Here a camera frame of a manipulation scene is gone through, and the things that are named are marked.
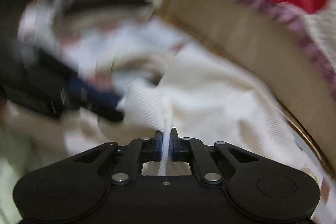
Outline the striped pastel floor rug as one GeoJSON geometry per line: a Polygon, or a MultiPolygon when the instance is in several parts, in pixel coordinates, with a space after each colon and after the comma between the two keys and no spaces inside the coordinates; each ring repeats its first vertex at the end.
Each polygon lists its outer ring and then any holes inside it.
{"type": "Polygon", "coordinates": [[[136,79],[157,84],[188,35],[154,16],[146,22],[123,20],[57,38],[54,9],[46,0],[26,6],[18,27],[21,42],[39,46],[98,85],[123,90],[136,79]]]}

